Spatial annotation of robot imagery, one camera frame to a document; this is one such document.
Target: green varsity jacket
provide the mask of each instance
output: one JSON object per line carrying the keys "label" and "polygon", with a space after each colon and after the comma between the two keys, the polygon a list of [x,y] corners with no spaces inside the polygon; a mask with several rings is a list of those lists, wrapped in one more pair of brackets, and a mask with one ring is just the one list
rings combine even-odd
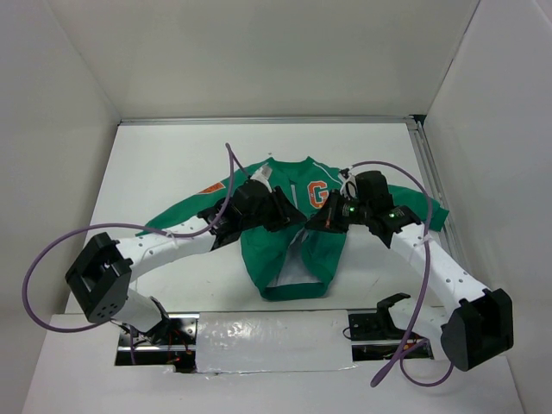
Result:
{"label": "green varsity jacket", "polygon": [[[249,174],[253,174],[265,164],[273,169],[269,179],[272,188],[280,186],[285,196],[307,217],[323,206],[330,190],[339,190],[342,185],[338,179],[338,168],[325,166],[311,157],[300,162],[283,162],[269,158],[246,169]],[[237,171],[234,188],[243,184],[246,178],[241,171]],[[150,220],[147,226],[165,229],[182,223],[223,198],[227,193],[228,183],[229,179],[225,179],[176,203]],[[422,193],[395,185],[389,185],[389,191],[396,205],[407,205],[422,220],[426,219],[427,202]],[[437,201],[432,200],[432,203],[433,217],[430,228],[438,231],[441,230],[449,212]],[[301,224],[276,233],[270,233],[264,228],[250,229],[241,234],[241,256],[251,280],[263,298],[319,298],[326,293],[336,274],[346,237],[347,235],[306,230]],[[292,285],[274,284],[284,265],[288,248],[297,240],[301,243],[303,263],[317,281]]]}

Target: white table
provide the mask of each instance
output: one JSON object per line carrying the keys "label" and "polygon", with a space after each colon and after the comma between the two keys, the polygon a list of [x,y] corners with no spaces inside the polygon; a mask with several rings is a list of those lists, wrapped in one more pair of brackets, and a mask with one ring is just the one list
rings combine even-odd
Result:
{"label": "white table", "polygon": [[[174,203],[228,176],[229,142],[244,166],[270,156],[298,161],[311,156],[330,166],[386,160],[422,178],[403,123],[124,125],[103,178],[92,223],[143,224]],[[383,167],[390,184],[415,188]],[[109,230],[112,237],[131,236]],[[135,286],[168,311],[279,311],[374,307],[388,296],[417,296],[421,279],[367,229],[350,231],[340,266],[325,298],[267,302],[249,278],[239,243],[158,268]],[[426,304],[439,305],[430,292]],[[71,296],[67,313],[81,310]]]}
{"label": "white table", "polygon": [[[226,141],[244,165],[269,156],[297,161],[309,155],[332,166],[373,159],[422,177],[404,124],[122,126],[92,222],[145,223],[226,177]],[[413,188],[399,173],[386,169],[385,174],[391,184]],[[117,229],[110,234],[129,235]],[[396,292],[416,296],[419,286],[420,278],[402,259],[365,229],[353,229],[326,298],[263,300],[243,266],[239,243],[159,268],[140,278],[137,290],[155,296],[169,311],[282,311],[374,307]],[[431,294],[426,303],[439,304]],[[66,312],[81,313],[74,298]],[[58,315],[52,324],[86,322],[82,315]],[[372,389],[370,379],[382,361],[333,372],[179,374],[165,366],[115,367],[117,339],[118,328],[111,324],[73,335],[48,332],[24,413],[523,412],[504,356],[468,373],[455,371],[434,389],[412,385],[395,367]],[[447,366],[429,360],[407,363],[415,378],[427,382],[440,378]]]}
{"label": "white table", "polygon": [[[56,326],[79,326],[81,315],[58,315]],[[395,367],[377,387],[370,379],[382,361],[333,372],[186,374],[168,367],[115,367],[118,328],[48,332],[24,414],[322,413],[522,414],[504,356],[468,373],[454,371],[442,386],[421,388]],[[416,379],[438,379],[446,362],[407,361]]]}

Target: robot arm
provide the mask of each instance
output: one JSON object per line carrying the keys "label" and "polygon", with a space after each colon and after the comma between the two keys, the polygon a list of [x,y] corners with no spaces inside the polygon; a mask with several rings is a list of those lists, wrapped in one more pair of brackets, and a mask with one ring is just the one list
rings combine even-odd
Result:
{"label": "robot arm", "polygon": [[279,187],[249,179],[237,187],[220,220],[210,231],[184,238],[213,223],[223,200],[189,220],[164,229],[168,235],[147,234],[112,240],[93,236],[66,274],[80,307],[91,323],[127,323],[151,342],[161,341],[174,327],[161,304],[129,289],[131,282],[156,267],[192,254],[208,253],[239,239],[242,231],[263,226],[278,231],[306,221]]}
{"label": "robot arm", "polygon": [[[349,194],[349,197],[339,191],[331,192],[322,209],[305,227],[344,233],[350,224],[366,225],[423,277],[425,240],[420,219],[408,207],[394,205],[386,179],[378,171],[354,177],[354,188],[355,195]],[[440,298],[445,312],[428,313],[426,310],[427,317],[418,319],[415,331],[430,341],[433,338],[432,349],[436,349],[437,354],[444,353],[462,371],[510,349],[513,346],[510,297],[502,289],[491,292],[464,271],[429,235],[427,242],[431,254],[429,287]],[[380,304],[378,311],[381,308],[387,312],[395,328],[406,328],[414,309],[414,301],[408,295],[394,295]]]}

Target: jacket sleeve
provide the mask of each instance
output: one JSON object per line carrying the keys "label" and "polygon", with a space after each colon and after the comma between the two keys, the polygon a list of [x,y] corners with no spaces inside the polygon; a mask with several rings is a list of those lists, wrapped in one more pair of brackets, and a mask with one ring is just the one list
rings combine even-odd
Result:
{"label": "jacket sleeve", "polygon": [[[248,173],[253,174],[262,163],[253,164],[246,167]],[[237,170],[234,174],[234,189],[242,185],[246,180],[245,174],[241,170]],[[229,178],[226,178],[214,185],[207,187],[189,198],[186,198],[167,210],[160,213],[158,216],[147,222],[146,226],[154,229],[166,229],[175,226],[195,216],[199,211],[205,210],[213,206],[218,200],[226,197],[229,188]]]}
{"label": "jacket sleeve", "polygon": [[[397,185],[389,185],[389,192],[393,195],[395,205],[406,205],[407,207],[410,207],[422,221],[427,218],[428,203],[423,193],[411,190],[410,188],[399,187]],[[442,226],[449,215],[449,211],[441,207],[439,202],[433,198],[431,199],[431,205],[433,206],[433,214],[431,215],[430,229],[434,231],[441,231]]]}

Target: white wall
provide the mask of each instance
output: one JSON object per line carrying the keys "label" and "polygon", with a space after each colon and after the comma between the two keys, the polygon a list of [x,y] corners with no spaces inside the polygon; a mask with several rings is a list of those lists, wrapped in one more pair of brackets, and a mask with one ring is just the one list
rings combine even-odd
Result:
{"label": "white wall", "polygon": [[551,10],[482,0],[425,125],[471,270],[513,297],[528,414],[552,406]]}
{"label": "white wall", "polygon": [[123,118],[427,113],[477,0],[49,0]]}
{"label": "white wall", "polygon": [[[23,274],[47,242],[90,221],[117,123],[51,10],[41,0],[0,2],[2,413],[21,412],[46,333],[23,311]],[[66,298],[79,243],[54,251],[34,276],[32,303],[47,320]]]}

